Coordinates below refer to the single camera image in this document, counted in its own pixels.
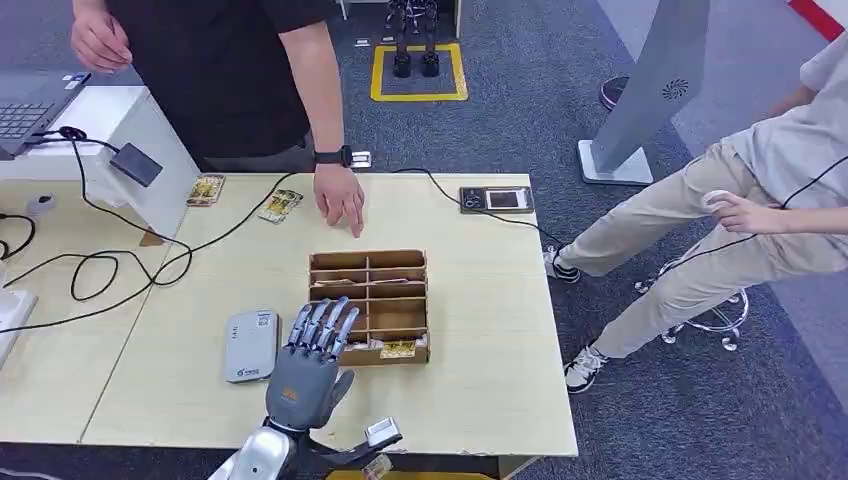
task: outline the red stripe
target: red stripe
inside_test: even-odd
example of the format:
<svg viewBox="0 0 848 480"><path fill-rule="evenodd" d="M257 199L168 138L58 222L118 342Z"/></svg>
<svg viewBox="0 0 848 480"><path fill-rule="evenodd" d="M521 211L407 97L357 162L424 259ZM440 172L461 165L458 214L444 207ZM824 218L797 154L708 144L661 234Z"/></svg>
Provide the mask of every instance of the red stripe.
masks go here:
<svg viewBox="0 0 848 480"><path fill-rule="evenodd" d="M839 22L816 4L815 0L790 0L789 6L830 41L836 40L836 37L845 31Z"/></svg>

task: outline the small black device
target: small black device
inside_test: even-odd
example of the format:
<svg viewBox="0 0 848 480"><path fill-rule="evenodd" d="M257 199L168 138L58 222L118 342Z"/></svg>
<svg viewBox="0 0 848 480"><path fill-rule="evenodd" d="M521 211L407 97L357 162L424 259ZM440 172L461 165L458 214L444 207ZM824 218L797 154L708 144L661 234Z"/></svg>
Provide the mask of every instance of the small black device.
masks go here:
<svg viewBox="0 0 848 480"><path fill-rule="evenodd" d="M109 163L145 188L149 187L162 171L162 165L132 143L124 145Z"/></svg>
<svg viewBox="0 0 848 480"><path fill-rule="evenodd" d="M530 187L460 187L460 213L533 213Z"/></svg>
<svg viewBox="0 0 848 480"><path fill-rule="evenodd" d="M353 163L353 151L350 149L350 145L342 145L342 148L339 149L338 152L330 152L330 153L320 153L315 152L315 164L316 165L341 165L346 168L350 168Z"/></svg>

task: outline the light wood tabletop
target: light wood tabletop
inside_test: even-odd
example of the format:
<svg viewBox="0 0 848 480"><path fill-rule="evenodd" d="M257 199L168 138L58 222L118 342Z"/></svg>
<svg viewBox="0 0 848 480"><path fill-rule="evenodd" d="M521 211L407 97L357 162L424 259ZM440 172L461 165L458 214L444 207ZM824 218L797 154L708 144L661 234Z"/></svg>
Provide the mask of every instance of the light wood tabletop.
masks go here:
<svg viewBox="0 0 848 480"><path fill-rule="evenodd" d="M143 233L83 203L79 181L2 181L0 212L24 214L29 200L45 194L56 199L56 208L38 217L32 244L6 261L9 280L61 253L127 249L150 270L162 264L168 246L139 247ZM140 222L132 210L120 213ZM0 220L0 239L12 248L26 239L28 231L24 220ZM39 297L27 325L107 307L147 283L135 262L124 256L115 283L106 293L76 302L70 295L70 283L78 262L59 260L10 287ZM79 276L79 294L100 289L111 271L108 260L88 263ZM22 332L0 367L0 441L79 442L145 297L142 294L103 315Z"/></svg>
<svg viewBox="0 0 848 480"><path fill-rule="evenodd" d="M190 209L179 239L198 245L223 233L277 176L231 175L217 204ZM347 448L363 429L394 416L394 451L461 455L577 454L538 232L460 215L420 174L363 174L366 228L359 239L330 228L312 177L281 184L304 195L279 225L251 218L199 252L183 281L151 292L83 437L85 444L238 448L266 412L267 382L223 379L225 322L268 307L287 336L308 300L316 252L426 252L432 355L426 365L356 369L329 425L314 437ZM460 186L529 185L527 175L437 175ZM512 218L535 222L534 215ZM172 249L169 256L175 255Z"/></svg>

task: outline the yellow floor tape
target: yellow floor tape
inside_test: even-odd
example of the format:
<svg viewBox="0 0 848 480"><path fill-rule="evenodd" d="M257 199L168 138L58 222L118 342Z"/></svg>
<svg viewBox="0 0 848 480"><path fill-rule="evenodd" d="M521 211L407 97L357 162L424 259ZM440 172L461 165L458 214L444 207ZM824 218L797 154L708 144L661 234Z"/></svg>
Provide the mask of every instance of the yellow floor tape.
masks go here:
<svg viewBox="0 0 848 480"><path fill-rule="evenodd" d="M423 52L423 45L410 45L410 52ZM451 69L456 91L452 93L383 93L383 61L386 53L397 51L394 45L378 45L374 49L374 64L371 67L371 99L375 102L439 102L468 100L468 85L462 68L462 53L458 43L436 45L436 51L450 52Z"/></svg>

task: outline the laptop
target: laptop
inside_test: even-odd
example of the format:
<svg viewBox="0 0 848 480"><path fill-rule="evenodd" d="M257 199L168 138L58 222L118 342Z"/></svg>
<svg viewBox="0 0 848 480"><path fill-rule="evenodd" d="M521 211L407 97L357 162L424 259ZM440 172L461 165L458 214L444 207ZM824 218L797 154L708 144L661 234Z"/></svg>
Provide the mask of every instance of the laptop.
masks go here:
<svg viewBox="0 0 848 480"><path fill-rule="evenodd" d="M0 68L0 161L26 149L82 91L88 72Z"/></svg>

